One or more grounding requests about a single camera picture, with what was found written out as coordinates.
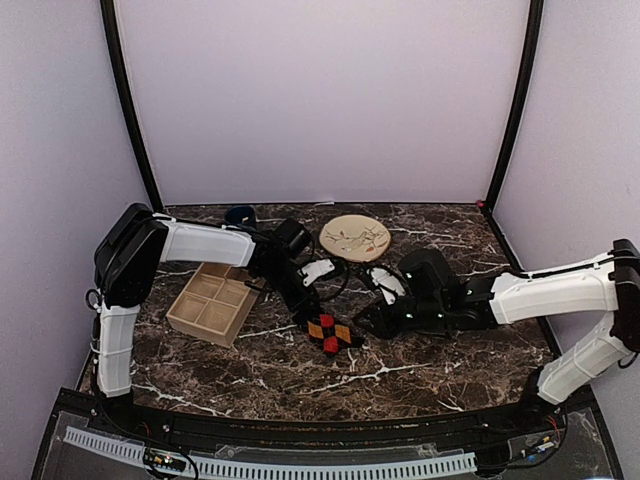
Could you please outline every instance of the dark marble surface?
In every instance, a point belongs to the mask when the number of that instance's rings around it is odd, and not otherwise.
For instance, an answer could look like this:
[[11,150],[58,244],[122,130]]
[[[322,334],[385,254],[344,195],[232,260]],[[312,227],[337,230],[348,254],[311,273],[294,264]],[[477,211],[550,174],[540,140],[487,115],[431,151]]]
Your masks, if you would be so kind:
[[[227,207],[170,207],[170,215],[221,221]],[[464,277],[500,271],[507,262],[472,205],[260,205],[259,228],[286,217],[318,233],[346,213],[380,220],[392,245],[380,259],[395,266],[417,247],[442,250]],[[551,359],[535,320],[455,340],[402,334],[325,356],[290,321],[274,295],[261,295],[231,349],[174,331],[165,314],[197,264],[161,265],[138,317],[132,366],[136,403],[174,411],[245,419],[342,421],[407,418],[476,410],[518,399],[527,375]],[[337,288],[329,285],[321,294]],[[357,279],[327,302],[349,319],[376,298]],[[87,388],[85,381],[82,387]]]

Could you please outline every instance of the orange square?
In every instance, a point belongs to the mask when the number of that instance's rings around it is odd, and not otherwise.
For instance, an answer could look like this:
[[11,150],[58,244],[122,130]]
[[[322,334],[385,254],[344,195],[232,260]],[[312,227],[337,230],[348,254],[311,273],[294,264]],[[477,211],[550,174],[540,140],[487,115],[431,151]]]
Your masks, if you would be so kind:
[[336,337],[350,344],[351,331],[349,330],[349,327],[345,327],[344,325],[336,325]]
[[312,322],[307,322],[307,328],[309,329],[309,335],[314,338],[324,338],[322,333],[322,327]]

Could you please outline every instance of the round beige plate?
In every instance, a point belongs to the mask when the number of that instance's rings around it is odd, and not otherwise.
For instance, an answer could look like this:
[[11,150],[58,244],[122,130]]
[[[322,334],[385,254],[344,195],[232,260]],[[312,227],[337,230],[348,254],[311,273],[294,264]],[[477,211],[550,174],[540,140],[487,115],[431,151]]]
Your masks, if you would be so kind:
[[389,248],[391,234],[379,221],[363,215],[344,215],[327,223],[320,245],[332,255],[350,262],[371,262]]

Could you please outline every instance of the black pole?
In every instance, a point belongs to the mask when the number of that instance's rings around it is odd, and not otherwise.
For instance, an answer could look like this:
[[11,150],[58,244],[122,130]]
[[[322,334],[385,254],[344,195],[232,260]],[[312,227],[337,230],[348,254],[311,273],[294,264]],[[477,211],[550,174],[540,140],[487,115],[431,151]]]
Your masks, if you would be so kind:
[[511,111],[509,112],[509,120],[507,121],[507,128],[504,132],[500,153],[498,154],[496,168],[493,171],[489,192],[484,202],[489,210],[493,210],[496,206],[500,189],[507,175],[507,168],[509,167],[509,160],[511,160],[513,146],[516,143],[516,136],[518,135],[518,128],[520,127],[522,112],[527,99],[527,91],[529,90],[531,72],[533,71],[533,61],[536,56],[543,6],[544,0],[531,0],[531,4],[529,5],[527,31],[524,37],[520,70],[518,71],[518,79],[513,94],[513,102],[511,103]]
[[109,57],[111,58],[111,68],[113,69],[113,76],[116,81],[118,96],[120,97],[120,106],[122,107],[124,121],[129,131],[133,153],[136,156],[138,169],[140,170],[144,187],[147,190],[151,207],[154,211],[161,212],[164,206],[162,205],[158,185],[153,177],[151,163],[149,163],[149,156],[147,155],[147,150],[142,140],[138,117],[133,106],[133,97],[131,96],[131,89],[129,88],[129,80],[127,79],[127,70],[125,68],[124,55],[122,54],[122,45],[120,44],[120,35],[118,33],[115,6],[113,0],[100,0],[100,6],[102,8],[104,33],[107,37],[107,46],[109,47]]

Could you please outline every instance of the dark blue cup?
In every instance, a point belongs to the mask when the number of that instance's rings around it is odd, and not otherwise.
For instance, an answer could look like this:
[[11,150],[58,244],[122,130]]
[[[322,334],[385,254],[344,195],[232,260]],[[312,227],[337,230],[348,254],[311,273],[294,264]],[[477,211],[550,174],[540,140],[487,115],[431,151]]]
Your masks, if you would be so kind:
[[229,225],[244,225],[245,227],[257,228],[256,211],[249,205],[238,205],[231,207],[224,214],[224,221]]

